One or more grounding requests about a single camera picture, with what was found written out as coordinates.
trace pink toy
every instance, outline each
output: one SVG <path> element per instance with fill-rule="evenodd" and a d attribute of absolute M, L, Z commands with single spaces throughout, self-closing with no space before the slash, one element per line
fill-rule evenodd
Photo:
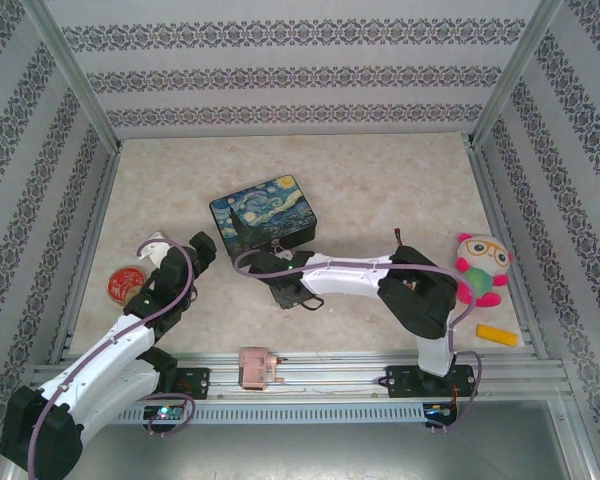
<path fill-rule="evenodd" d="M 488 235 L 473 236 L 462 233 L 458 236 L 458 258 L 456 269 L 464 274 L 476 291 L 478 307 L 495 307 L 501 298 L 493 287 L 507 284 L 507 271 L 513 262 L 513 255 L 496 238 Z M 463 303 L 471 303 L 471 291 L 458 285 L 458 298 Z"/>

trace pink plastic object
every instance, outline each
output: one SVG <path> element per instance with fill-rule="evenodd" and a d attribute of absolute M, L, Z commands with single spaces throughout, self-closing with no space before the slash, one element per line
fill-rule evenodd
<path fill-rule="evenodd" d="M 247 390 L 264 390 L 267 387 L 267 372 L 272 381 L 283 383 L 284 378 L 276 377 L 276 366 L 281 360 L 263 347 L 247 347 L 240 352 L 240 386 Z"/>

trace red jar lid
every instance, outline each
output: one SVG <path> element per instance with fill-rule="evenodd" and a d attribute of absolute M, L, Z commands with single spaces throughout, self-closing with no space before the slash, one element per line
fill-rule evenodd
<path fill-rule="evenodd" d="M 107 293 L 111 300 L 126 305 L 139 291 L 146 278 L 136 267 L 124 267 L 109 277 Z"/>

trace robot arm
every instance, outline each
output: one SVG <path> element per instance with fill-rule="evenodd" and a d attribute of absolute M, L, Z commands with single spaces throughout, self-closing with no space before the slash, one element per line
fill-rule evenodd
<path fill-rule="evenodd" d="M 343 263 L 355 266 L 343 267 Z M 327 293 L 379 298 L 396 319 L 416 335 L 420 369 L 444 377 L 453 361 L 447 335 L 450 313 L 456 303 L 457 283 L 441 273 L 376 268 L 376 265 L 387 264 L 435 267 L 417 250 L 399 246 L 391 256 L 368 259 L 336 258 L 299 251 L 288 260 L 272 253 L 259 252 L 249 272 L 273 273 L 326 265 L 262 281 L 269 285 L 274 299 L 282 308 L 306 306 L 309 300 L 320 299 L 319 295 Z"/>
<path fill-rule="evenodd" d="M 164 238 L 160 235 L 151 237 Z M 215 259 L 213 240 L 204 232 L 184 247 L 197 278 Z M 61 480 L 77 463 L 82 449 L 110 420 L 128 405 L 153 392 L 170 392 L 175 382 L 177 361 L 154 347 L 155 342 L 176 325 L 191 304 L 191 291 L 171 310 L 148 323 L 141 319 L 158 313 L 183 292 L 188 267 L 175 248 L 145 247 L 141 256 L 150 256 L 154 270 L 140 293 L 131 299 L 113 327 L 87 353 L 64 372 L 44 383 L 37 391 L 23 386 L 10 398 L 0 441 L 0 453 L 27 469 L 28 448 L 33 426 L 67 376 L 85 359 L 88 365 L 54 401 L 40 430 L 36 445 L 36 477 Z M 138 324 L 124 336 L 120 333 Z M 99 347 L 112 339 L 98 355 Z"/>

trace metal floor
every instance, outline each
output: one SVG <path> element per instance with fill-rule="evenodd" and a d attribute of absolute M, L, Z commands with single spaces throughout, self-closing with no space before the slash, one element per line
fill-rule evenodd
<path fill-rule="evenodd" d="M 68 480 L 559 480 L 542 402 L 480 402 L 447 436 L 420 424 L 192 426 L 166 439 L 107 427 Z"/>

